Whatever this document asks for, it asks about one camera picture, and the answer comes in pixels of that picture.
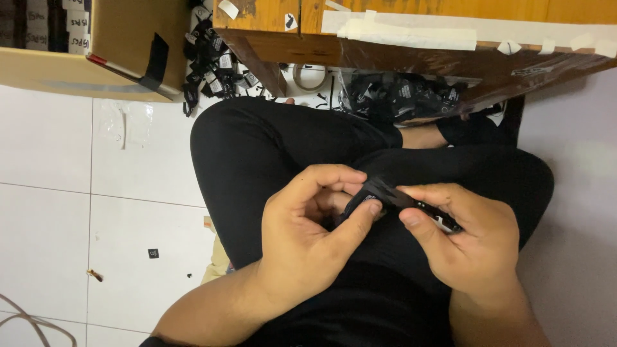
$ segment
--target black shirt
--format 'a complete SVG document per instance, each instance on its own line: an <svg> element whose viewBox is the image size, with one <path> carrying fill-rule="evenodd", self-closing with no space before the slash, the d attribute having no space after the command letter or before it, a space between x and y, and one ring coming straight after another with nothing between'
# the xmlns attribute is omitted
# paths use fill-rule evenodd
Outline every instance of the black shirt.
<svg viewBox="0 0 617 347"><path fill-rule="evenodd" d="M350 263L326 291L239 346L453 346L447 305L392 270ZM172 346L149 338L140 347Z"/></svg>

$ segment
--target wooden table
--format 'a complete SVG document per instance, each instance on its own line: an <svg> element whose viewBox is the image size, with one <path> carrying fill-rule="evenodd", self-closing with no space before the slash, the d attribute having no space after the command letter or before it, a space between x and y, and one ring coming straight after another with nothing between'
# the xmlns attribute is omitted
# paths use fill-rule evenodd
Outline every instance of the wooden table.
<svg viewBox="0 0 617 347"><path fill-rule="evenodd" d="M496 48L501 42L478 41L475 51L422 49L349 40L322 33L325 0L231 0L240 10L235 20L215 0L214 27L242 62L275 96L284 96L285 80L277 62L310 63L356 69L395 70L425 75L480 78L482 83L462 95L468 106L499 102L540 86L554 85L617 66L617 59L594 54L594 48L572 52L557 47L538 55L541 45L522 44L514 55ZM479 19L548 23L617 24L617 2L604 0L337 0L353 12L446 15ZM286 14L298 29L285 30ZM550 62L551 73L513 76L513 71ZM567 67L563 62L571 62Z"/></svg>

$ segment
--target cardboard box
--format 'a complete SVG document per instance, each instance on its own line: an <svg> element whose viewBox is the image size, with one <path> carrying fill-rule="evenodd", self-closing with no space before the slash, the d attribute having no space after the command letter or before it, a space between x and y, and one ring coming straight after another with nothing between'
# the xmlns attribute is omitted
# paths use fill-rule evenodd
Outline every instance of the cardboard box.
<svg viewBox="0 0 617 347"><path fill-rule="evenodd" d="M170 102L180 94L191 15L186 0L67 2L90 12L90 33L75 40L89 53L0 48L0 84L135 101Z"/></svg>

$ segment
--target person's left hand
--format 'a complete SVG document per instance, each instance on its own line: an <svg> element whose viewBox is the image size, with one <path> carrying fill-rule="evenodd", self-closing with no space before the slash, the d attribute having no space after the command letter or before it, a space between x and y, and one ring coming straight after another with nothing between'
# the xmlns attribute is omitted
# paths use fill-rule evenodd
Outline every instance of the person's left hand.
<svg viewBox="0 0 617 347"><path fill-rule="evenodd" d="M286 311L329 287L366 237L381 202L368 200L331 233L318 223L340 213L366 180L344 165L313 165L266 203L263 258L256 276L271 303Z"/></svg>

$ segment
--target tape roll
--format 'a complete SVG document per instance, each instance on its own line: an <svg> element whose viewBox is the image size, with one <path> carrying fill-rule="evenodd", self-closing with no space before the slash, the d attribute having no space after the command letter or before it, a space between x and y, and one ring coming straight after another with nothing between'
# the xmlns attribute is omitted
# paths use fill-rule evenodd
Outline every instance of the tape roll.
<svg viewBox="0 0 617 347"><path fill-rule="evenodd" d="M326 81L328 80L328 67L324 66L324 71L323 71L323 81L321 81L321 83L319 83L318 86L312 87L312 88L306 88L305 86L303 86L300 83L300 70L302 70L302 68L304 67L304 64L296 64L294 65L294 71L293 71L293 77L294 77L294 82L296 83L296 85L298 86L298 88L302 91L307 91L307 92L313 92L313 91L318 91L320 90L325 84Z"/></svg>

